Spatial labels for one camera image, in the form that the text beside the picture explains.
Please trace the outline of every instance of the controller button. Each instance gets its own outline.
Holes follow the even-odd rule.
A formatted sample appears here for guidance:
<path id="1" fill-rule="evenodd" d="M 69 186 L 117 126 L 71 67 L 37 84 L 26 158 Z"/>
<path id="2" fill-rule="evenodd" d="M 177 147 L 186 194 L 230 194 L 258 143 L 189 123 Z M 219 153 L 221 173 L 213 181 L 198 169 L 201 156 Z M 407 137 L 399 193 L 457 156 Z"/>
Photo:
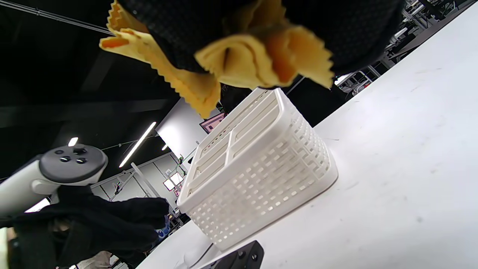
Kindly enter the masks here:
<path id="1" fill-rule="evenodd" d="M 76 159 L 76 162 L 79 163 L 79 164 L 84 164 L 84 163 L 88 162 L 88 160 L 86 158 L 78 158 L 78 159 Z"/>
<path id="2" fill-rule="evenodd" d="M 70 156 L 63 156 L 60 158 L 60 161 L 66 163 L 66 162 L 69 162 L 71 160 L 71 157 Z"/>

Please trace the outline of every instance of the yellow cloth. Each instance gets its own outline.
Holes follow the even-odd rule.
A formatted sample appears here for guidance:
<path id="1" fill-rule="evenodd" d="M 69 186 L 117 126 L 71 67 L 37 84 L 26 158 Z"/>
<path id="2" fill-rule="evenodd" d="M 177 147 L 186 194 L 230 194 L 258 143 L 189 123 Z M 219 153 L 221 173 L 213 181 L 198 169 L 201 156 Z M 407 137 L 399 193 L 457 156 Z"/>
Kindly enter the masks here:
<path id="1" fill-rule="evenodd" d="M 280 0 L 256 0 L 224 18 L 226 37 L 195 54 L 209 74 L 176 69 L 143 24 L 116 0 L 111 7 L 107 27 L 115 36 L 102 39 L 100 47 L 150 63 L 203 118 L 220 99 L 220 82 L 250 89 L 290 86 L 301 74 L 332 85 L 331 53 L 313 32 L 287 21 Z"/>

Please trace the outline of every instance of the thumbstick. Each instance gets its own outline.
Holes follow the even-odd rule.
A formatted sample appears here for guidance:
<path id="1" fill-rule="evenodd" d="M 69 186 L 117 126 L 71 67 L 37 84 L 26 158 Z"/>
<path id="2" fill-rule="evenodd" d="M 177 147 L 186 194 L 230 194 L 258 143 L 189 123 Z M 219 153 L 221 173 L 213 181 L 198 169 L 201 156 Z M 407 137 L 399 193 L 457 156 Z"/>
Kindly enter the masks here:
<path id="1" fill-rule="evenodd" d="M 82 155 L 85 154 L 87 150 L 85 149 L 85 145 L 82 144 L 76 144 L 73 146 L 73 153 L 76 155 Z"/>

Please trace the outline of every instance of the vr controller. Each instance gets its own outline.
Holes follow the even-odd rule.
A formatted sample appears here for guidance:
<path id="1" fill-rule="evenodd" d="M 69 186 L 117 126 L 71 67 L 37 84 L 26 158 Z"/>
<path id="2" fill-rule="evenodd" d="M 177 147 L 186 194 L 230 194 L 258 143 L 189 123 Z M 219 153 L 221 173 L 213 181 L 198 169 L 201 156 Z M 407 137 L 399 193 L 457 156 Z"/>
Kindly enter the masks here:
<path id="1" fill-rule="evenodd" d="M 28 210 L 61 185 L 94 184 L 107 164 L 108 157 L 101 150 L 82 144 L 39 155 L 0 184 L 0 217 Z"/>

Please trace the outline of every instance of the table surface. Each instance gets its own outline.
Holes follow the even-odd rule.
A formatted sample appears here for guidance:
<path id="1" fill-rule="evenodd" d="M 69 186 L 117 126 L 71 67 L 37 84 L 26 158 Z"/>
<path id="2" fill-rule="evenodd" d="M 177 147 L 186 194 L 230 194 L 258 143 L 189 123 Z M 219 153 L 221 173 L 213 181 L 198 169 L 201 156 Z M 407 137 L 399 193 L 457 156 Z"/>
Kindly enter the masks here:
<path id="1" fill-rule="evenodd" d="M 337 182 L 236 248 L 258 240 L 263 269 L 477 268 L 475 25 L 478 5 L 317 125 Z M 207 245 L 189 222 L 138 268 Z"/>

